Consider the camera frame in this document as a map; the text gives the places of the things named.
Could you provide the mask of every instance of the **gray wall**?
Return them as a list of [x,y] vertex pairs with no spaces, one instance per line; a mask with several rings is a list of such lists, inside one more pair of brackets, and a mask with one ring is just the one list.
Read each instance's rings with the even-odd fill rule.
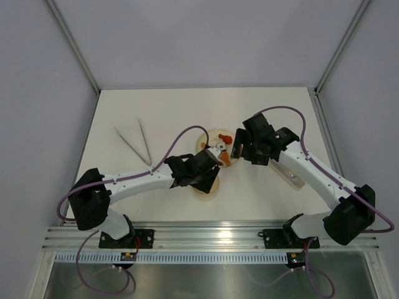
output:
[[0,1],[0,298],[24,298],[95,97],[41,0]]
[[360,0],[56,0],[103,89],[314,86]]
[[[349,179],[368,183],[377,207],[399,225],[399,2],[372,2],[322,91]],[[379,238],[399,294],[399,229]]]

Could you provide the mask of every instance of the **white table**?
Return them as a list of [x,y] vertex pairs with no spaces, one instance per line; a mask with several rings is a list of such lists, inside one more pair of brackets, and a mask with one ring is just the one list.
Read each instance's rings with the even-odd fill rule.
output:
[[[306,88],[199,88],[157,90],[103,90],[80,164],[79,177],[90,168],[105,173],[124,173],[147,166],[119,138],[114,126],[140,136],[135,117],[144,126],[153,165],[163,157],[178,133],[190,125],[235,131],[262,108],[288,105],[299,109],[307,121],[305,143],[330,165],[322,135]],[[266,113],[278,130],[286,126],[300,135],[296,113]],[[173,155],[195,153],[200,130],[189,131]],[[144,149],[143,141],[135,145]],[[192,188],[156,190],[126,198],[112,206],[132,221],[254,221],[289,219],[298,213],[328,211],[320,196],[306,184],[300,191],[290,187],[271,168],[240,160],[219,173],[220,189],[208,202],[200,201]]]

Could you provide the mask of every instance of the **beige plate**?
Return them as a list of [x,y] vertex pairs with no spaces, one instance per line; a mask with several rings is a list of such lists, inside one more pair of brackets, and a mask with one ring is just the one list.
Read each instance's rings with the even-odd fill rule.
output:
[[[228,152],[229,156],[231,155],[231,151],[233,150],[234,139],[236,137],[236,135],[234,133],[232,133],[228,130],[225,130],[225,129],[214,129],[214,130],[208,131],[208,134],[209,134],[209,146],[216,146],[217,143],[222,141],[222,139],[219,138],[219,134],[231,136],[233,139],[233,142],[230,145],[226,145],[227,152]],[[206,135],[202,134],[197,140],[197,144],[196,144],[197,153],[199,153],[202,150],[201,144],[205,143],[205,142],[206,142]],[[221,160],[219,160],[219,161],[223,163],[223,165],[220,166],[220,168],[228,168],[223,161],[221,161]],[[231,165],[229,167],[232,167],[237,161],[238,161],[238,159],[230,158]]]

